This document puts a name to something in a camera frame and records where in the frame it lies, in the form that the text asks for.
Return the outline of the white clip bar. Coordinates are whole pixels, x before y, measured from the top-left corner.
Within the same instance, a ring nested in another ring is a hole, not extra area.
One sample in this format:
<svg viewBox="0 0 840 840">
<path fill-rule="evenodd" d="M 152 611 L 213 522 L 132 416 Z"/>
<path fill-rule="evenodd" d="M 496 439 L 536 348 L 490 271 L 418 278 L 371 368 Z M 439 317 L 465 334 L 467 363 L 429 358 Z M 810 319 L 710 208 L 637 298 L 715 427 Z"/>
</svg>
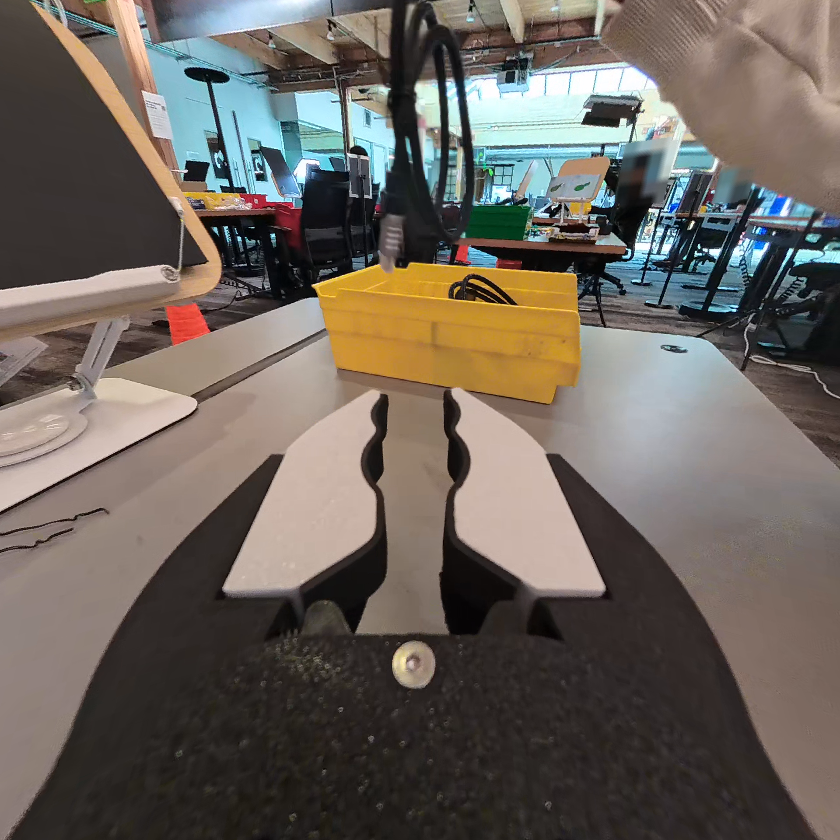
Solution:
<svg viewBox="0 0 840 840">
<path fill-rule="evenodd" d="M 65 319 L 100 308 L 148 301 L 179 290 L 171 266 L 121 269 L 75 280 L 1 291 L 1 328 L 16 329 L 44 320 Z"/>
</svg>

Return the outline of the orange traffic cone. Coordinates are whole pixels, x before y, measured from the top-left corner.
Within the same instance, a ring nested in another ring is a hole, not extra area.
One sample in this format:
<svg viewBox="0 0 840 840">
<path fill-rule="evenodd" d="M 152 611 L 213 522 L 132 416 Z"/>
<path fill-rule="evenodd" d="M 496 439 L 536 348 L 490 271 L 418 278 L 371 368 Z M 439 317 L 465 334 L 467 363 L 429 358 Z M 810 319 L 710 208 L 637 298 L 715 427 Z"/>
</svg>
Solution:
<svg viewBox="0 0 840 840">
<path fill-rule="evenodd" d="M 202 338 L 212 331 L 194 302 L 169 306 L 164 311 L 172 346 Z"/>
</svg>

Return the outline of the wooden board green shapes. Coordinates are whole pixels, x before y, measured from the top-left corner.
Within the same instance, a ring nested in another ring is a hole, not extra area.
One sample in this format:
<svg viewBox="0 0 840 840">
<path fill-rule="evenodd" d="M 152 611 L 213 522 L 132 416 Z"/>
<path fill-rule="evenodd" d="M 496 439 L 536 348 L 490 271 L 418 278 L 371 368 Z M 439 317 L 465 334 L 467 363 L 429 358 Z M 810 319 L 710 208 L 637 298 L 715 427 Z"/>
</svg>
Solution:
<svg viewBox="0 0 840 840">
<path fill-rule="evenodd" d="M 611 160 L 604 155 L 568 160 L 562 163 L 549 183 L 546 196 L 554 217 L 581 217 L 600 192 Z"/>
</svg>

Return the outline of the black board wooden rim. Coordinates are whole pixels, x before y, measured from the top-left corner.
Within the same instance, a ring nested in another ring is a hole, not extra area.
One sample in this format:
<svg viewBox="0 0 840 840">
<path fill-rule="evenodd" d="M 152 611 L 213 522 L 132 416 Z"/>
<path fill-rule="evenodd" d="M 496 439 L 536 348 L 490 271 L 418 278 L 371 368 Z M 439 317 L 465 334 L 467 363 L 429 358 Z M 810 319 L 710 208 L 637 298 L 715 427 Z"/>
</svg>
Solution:
<svg viewBox="0 0 840 840">
<path fill-rule="evenodd" d="M 180 305 L 221 259 L 108 72 L 30 2 L 1 8 L 2 290 L 171 266 L 179 290 L 22 328 L 2 340 Z"/>
</svg>

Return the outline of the yellow plastic bin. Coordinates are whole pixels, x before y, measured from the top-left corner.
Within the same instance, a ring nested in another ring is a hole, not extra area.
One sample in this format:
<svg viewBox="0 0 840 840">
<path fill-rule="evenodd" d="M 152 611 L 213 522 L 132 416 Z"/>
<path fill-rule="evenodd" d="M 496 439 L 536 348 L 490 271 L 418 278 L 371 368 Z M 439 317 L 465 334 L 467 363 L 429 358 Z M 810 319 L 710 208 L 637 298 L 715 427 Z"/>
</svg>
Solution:
<svg viewBox="0 0 840 840">
<path fill-rule="evenodd" d="M 448 299 L 465 266 L 380 266 L 314 286 L 338 369 L 549 405 L 581 371 L 575 275 L 480 268 L 517 306 Z"/>
</svg>

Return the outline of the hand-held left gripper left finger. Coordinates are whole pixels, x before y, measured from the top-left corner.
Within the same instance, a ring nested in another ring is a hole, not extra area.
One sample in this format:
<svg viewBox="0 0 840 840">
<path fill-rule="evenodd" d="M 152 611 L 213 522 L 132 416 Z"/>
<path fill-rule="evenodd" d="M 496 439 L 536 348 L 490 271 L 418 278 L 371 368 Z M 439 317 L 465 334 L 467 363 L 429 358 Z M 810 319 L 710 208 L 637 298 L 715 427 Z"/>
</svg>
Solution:
<svg viewBox="0 0 840 840">
<path fill-rule="evenodd" d="M 302 599 L 382 538 L 387 395 L 370 390 L 282 456 L 223 585 L 229 598 Z"/>
</svg>

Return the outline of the black office chair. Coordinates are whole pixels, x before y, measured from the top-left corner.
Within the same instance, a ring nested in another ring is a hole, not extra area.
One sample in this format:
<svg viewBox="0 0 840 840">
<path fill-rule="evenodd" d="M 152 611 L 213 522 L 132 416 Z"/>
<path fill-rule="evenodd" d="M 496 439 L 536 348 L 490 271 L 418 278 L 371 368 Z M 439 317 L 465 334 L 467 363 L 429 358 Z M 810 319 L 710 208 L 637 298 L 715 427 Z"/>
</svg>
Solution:
<svg viewBox="0 0 840 840">
<path fill-rule="evenodd" d="M 311 285 L 324 272 L 351 272 L 357 258 L 366 265 L 375 262 L 379 193 L 373 184 L 372 197 L 352 197 L 345 172 L 315 170 L 308 178 L 302 194 L 299 267 Z"/>
</svg>

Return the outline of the green bin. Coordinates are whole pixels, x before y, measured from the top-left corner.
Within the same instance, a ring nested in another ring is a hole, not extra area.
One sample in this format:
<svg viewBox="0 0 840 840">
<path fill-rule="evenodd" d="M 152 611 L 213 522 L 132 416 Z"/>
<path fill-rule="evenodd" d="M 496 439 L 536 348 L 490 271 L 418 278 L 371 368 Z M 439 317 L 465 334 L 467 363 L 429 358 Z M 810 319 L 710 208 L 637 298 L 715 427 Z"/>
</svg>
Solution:
<svg viewBox="0 0 840 840">
<path fill-rule="evenodd" d="M 524 241 L 529 237 L 533 209 L 528 204 L 477 204 L 471 209 L 464 238 Z"/>
</svg>

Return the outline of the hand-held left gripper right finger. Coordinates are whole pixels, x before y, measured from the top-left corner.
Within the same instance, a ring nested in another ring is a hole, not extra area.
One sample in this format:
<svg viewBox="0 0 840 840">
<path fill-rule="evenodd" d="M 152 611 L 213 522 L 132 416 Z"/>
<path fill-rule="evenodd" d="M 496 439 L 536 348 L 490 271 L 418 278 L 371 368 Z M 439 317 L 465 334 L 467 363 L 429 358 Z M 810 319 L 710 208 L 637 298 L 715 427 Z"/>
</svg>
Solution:
<svg viewBox="0 0 840 840">
<path fill-rule="evenodd" d="M 442 583 L 464 599 L 599 599 L 606 584 L 553 472 L 523 428 L 444 393 L 451 487 Z"/>
</svg>

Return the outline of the black cable white plug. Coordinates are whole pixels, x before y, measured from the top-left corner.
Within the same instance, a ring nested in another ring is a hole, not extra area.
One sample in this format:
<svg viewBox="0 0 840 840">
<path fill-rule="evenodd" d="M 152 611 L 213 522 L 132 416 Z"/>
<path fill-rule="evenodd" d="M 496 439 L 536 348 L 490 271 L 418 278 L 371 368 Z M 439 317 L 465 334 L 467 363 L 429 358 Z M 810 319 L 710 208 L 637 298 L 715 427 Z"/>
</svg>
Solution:
<svg viewBox="0 0 840 840">
<path fill-rule="evenodd" d="M 379 237 L 379 265 L 386 274 L 407 263 L 406 235 L 410 217 L 420 223 L 421 233 L 435 243 L 455 245 L 466 234 L 475 201 L 476 166 L 469 120 L 465 65 L 455 32 L 443 24 L 432 2 L 392 3 L 391 75 L 387 105 L 395 135 L 395 159 L 385 181 Z M 424 143 L 417 114 L 416 88 L 426 64 L 431 62 L 437 83 L 440 139 L 443 145 L 435 194 L 429 191 L 424 169 Z M 465 156 L 465 198 L 457 220 L 444 216 L 449 156 L 449 106 L 447 84 L 455 86 Z"/>
</svg>

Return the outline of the person's right forearm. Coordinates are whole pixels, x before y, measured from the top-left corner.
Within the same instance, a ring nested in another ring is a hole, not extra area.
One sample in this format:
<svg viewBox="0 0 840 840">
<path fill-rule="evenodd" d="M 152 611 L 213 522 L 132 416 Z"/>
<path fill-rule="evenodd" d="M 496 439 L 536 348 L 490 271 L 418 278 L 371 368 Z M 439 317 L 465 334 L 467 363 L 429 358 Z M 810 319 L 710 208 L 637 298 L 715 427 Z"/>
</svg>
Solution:
<svg viewBox="0 0 840 840">
<path fill-rule="evenodd" d="M 723 163 L 838 216 L 839 2 L 618 2 L 602 42 Z"/>
</svg>

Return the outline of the wooden table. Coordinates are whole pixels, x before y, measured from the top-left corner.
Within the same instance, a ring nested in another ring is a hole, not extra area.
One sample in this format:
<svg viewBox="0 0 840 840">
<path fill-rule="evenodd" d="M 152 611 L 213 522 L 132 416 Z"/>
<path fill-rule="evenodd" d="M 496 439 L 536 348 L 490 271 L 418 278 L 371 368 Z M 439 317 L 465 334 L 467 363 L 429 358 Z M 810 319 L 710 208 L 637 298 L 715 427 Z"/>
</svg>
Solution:
<svg viewBox="0 0 840 840">
<path fill-rule="evenodd" d="M 540 235 L 523 240 L 465 236 L 448 248 L 448 263 L 451 266 L 466 264 L 458 257 L 460 248 L 476 249 L 489 256 L 518 261 L 523 270 L 560 272 L 563 267 L 571 268 L 581 285 L 578 300 L 593 298 L 604 328 L 607 324 L 602 308 L 602 285 L 604 280 L 616 280 L 606 274 L 606 266 L 621 261 L 631 252 L 615 234 L 599 235 L 595 239 L 551 239 Z"/>
<path fill-rule="evenodd" d="M 287 241 L 271 208 L 216 207 L 197 209 L 196 215 L 222 257 L 225 279 L 257 293 L 261 275 L 264 295 L 274 301 L 287 298 Z"/>
</svg>

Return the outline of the black pole lamp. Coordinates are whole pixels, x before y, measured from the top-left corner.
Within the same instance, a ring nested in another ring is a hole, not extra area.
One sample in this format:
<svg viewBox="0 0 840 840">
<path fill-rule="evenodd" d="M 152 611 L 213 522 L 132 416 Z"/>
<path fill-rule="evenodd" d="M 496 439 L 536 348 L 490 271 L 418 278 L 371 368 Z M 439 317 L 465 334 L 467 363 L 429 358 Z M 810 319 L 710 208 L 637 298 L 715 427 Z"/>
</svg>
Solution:
<svg viewBox="0 0 840 840">
<path fill-rule="evenodd" d="M 225 184 L 225 190 L 232 192 L 235 179 L 228 159 L 227 147 L 224 140 L 222 121 L 218 110 L 215 88 L 230 82 L 230 76 L 224 70 L 203 66 L 190 66 L 184 69 L 186 78 L 200 82 L 206 87 L 209 107 L 212 111 L 214 131 L 206 136 L 206 144 L 211 157 L 211 164 L 215 177 L 220 184 Z"/>
</svg>

